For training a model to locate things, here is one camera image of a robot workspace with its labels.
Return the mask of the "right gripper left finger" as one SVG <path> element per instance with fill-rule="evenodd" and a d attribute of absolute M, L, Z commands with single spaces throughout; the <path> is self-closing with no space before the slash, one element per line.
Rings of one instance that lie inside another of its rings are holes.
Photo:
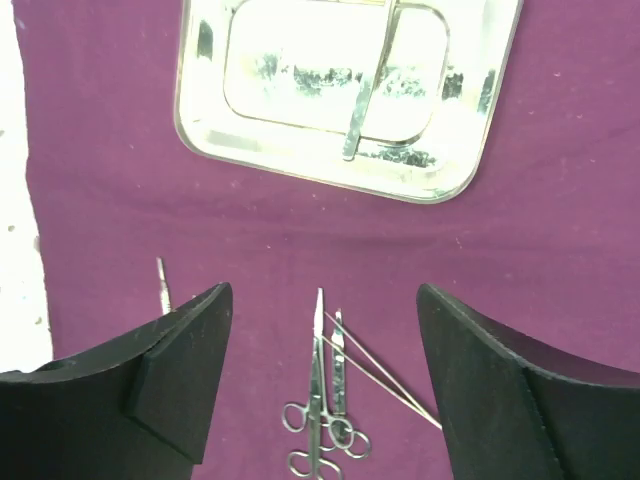
<path fill-rule="evenodd" d="M 188 479 L 203 462 L 231 331 L 220 283 L 75 355 L 1 376 L 1 475 Z"/>

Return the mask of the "purple surgical cloth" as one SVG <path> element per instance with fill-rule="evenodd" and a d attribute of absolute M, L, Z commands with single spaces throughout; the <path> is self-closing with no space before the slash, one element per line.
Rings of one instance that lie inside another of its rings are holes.
<path fill-rule="evenodd" d="M 207 159 L 172 119 L 177 1 L 18 1 L 49 318 L 66 357 L 232 285 L 198 479 L 287 479 L 316 291 L 426 406 L 433 283 L 550 345 L 639 367 L 639 5 L 524 4 L 479 170 L 416 205 Z"/>

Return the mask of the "steel scissors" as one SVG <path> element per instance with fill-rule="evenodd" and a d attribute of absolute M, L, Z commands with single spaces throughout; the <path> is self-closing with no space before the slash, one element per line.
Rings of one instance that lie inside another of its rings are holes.
<path fill-rule="evenodd" d="M 309 398 L 305 405 L 288 402 L 284 405 L 281 420 L 284 427 L 292 433 L 300 433 L 306 427 L 309 428 L 308 432 L 308 449 L 292 450 L 287 455 L 287 466 L 289 470 L 297 477 L 303 479 L 323 479 L 322 468 L 328 467 L 332 469 L 337 479 L 343 479 L 343 473 L 341 468 L 322 456 L 322 417 L 325 413 L 326 407 L 326 392 L 325 382 L 323 375 L 323 367 L 321 361 L 321 355 L 319 350 L 316 349 L 312 354 L 311 361 L 311 373 L 310 373 L 310 385 L 309 385 Z M 289 410 L 296 410 L 301 416 L 301 425 L 299 427 L 293 426 L 287 417 Z M 308 470 L 303 472 L 294 465 L 296 458 L 304 458 L 307 460 Z"/>
<path fill-rule="evenodd" d="M 371 453 L 371 443 L 369 438 L 360 431 L 348 428 L 343 421 L 346 417 L 345 341 L 342 330 L 337 326 L 333 327 L 330 340 L 335 344 L 335 347 L 332 347 L 331 353 L 332 400 L 334 407 L 332 413 L 335 417 L 341 418 L 341 421 L 333 422 L 329 426 L 329 431 L 331 432 L 330 437 L 335 448 L 343 450 L 353 459 L 364 459 Z M 353 452 L 352 447 L 346 447 L 350 440 L 352 440 L 352 444 L 357 440 L 361 440 L 364 444 L 364 450 L 361 452 Z"/>

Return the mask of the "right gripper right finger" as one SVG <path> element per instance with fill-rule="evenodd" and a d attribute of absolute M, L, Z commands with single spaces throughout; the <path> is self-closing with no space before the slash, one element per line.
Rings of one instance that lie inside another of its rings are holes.
<path fill-rule="evenodd" d="M 417 313 L 454 478 L 638 478 L 638 373 L 554 348 L 432 284 Z"/>

